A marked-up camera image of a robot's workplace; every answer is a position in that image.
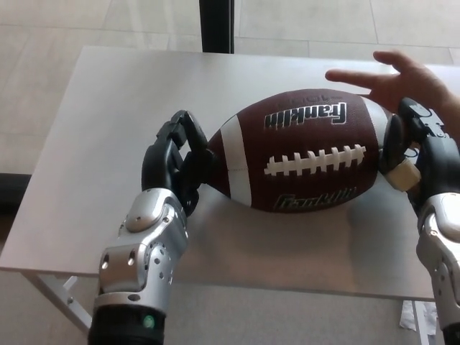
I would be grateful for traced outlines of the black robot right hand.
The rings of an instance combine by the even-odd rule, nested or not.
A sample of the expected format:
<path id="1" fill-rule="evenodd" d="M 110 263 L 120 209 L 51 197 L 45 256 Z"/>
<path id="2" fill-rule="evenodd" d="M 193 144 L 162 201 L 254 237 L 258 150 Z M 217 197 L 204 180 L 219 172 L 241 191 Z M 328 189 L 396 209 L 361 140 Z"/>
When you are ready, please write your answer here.
<path id="1" fill-rule="evenodd" d="M 430 197 L 459 192 L 459 148 L 433 109 L 405 97 L 387 123 L 379 171 L 418 215 Z"/>

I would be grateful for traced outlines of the person's bare hand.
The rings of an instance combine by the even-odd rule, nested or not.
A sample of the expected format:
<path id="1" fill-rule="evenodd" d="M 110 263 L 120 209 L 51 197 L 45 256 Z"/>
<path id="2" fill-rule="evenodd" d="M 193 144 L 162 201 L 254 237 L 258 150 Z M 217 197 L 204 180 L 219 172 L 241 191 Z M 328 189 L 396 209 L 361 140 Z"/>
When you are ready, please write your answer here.
<path id="1" fill-rule="evenodd" d="M 423 64 L 397 51 L 375 51 L 373 58 L 392 66 L 396 74 L 331 69 L 325 78 L 331 82 L 366 88 L 366 98 L 397 113 L 400 101 L 407 97 L 432 109 L 444 123 L 445 130 L 459 142 L 459 97 Z"/>

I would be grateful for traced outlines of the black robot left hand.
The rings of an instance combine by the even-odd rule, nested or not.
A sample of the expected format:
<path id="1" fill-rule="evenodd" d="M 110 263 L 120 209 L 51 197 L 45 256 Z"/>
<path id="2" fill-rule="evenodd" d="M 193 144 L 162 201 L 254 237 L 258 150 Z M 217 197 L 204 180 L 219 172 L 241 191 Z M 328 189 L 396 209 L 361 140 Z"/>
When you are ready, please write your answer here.
<path id="1" fill-rule="evenodd" d="M 141 189 L 172 191 L 190 216 L 198 204 L 198 189 L 208 182 L 217 162 L 195 117 L 179 110 L 162 125 L 145 152 Z"/>

